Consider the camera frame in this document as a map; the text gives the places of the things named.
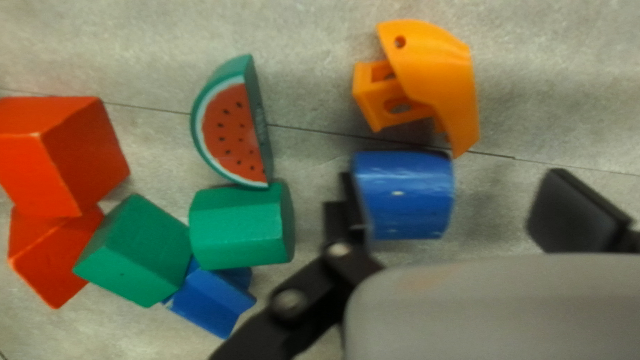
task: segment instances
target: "orange block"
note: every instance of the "orange block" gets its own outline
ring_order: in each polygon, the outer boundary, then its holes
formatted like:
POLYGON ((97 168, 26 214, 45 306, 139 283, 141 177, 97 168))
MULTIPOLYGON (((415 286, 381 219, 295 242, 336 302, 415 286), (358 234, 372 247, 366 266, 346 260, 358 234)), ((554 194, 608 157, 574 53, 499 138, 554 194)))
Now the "orange block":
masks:
POLYGON ((57 309, 87 284, 71 270, 103 218, 99 208, 75 218, 34 217, 14 208, 9 265, 47 305, 57 309))
POLYGON ((129 167, 97 97, 0 99, 0 184, 23 214, 78 217, 129 167))
POLYGON ((480 137, 468 46, 419 20, 381 22, 377 29, 387 60, 357 63, 352 88, 371 129, 433 117, 457 158, 480 137))

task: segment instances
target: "green cube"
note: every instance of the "green cube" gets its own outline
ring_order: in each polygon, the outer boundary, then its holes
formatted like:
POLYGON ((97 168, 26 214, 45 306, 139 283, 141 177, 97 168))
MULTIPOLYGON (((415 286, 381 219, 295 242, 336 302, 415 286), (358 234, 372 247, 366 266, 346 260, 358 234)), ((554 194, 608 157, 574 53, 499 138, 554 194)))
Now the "green cube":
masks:
POLYGON ((286 263, 294 254, 291 195, 238 186, 201 190, 189 210, 193 255, 204 270, 286 263))
POLYGON ((190 257, 187 226, 134 194, 104 218, 74 273, 150 307, 182 286, 190 257))

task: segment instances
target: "screw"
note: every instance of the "screw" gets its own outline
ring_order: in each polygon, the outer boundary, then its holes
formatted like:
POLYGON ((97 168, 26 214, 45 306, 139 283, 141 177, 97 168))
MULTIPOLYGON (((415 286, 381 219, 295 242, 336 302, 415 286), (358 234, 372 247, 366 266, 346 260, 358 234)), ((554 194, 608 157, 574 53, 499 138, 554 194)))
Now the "screw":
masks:
POLYGON ((327 248, 327 253, 336 258, 341 258, 351 252, 351 247, 345 243, 335 243, 327 248))
POLYGON ((271 301, 271 308, 284 317, 296 316, 307 305, 307 296, 298 289, 279 292, 271 301))

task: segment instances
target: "red wooden block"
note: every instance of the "red wooden block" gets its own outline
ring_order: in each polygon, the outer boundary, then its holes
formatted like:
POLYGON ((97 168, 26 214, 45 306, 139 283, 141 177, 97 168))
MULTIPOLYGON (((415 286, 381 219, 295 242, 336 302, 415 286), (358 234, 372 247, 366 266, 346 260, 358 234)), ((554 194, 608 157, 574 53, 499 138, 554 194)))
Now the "red wooden block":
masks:
POLYGON ((57 309, 87 284, 71 270, 103 218, 98 207, 74 218, 34 217, 14 208, 9 265, 47 305, 57 309))
POLYGON ((78 217, 129 175, 97 97, 0 99, 0 184, 20 212, 78 217))

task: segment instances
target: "blue block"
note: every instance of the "blue block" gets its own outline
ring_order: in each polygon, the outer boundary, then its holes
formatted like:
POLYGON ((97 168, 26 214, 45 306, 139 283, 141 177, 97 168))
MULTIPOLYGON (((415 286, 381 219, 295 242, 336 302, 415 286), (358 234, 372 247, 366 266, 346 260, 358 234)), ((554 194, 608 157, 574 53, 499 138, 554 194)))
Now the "blue block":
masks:
POLYGON ((451 217, 454 178, 442 152, 362 151, 351 173, 373 240, 437 239, 451 217))
POLYGON ((191 259, 184 285, 163 301, 167 308, 226 339, 238 317, 255 304, 247 292, 250 268, 207 271, 191 259))

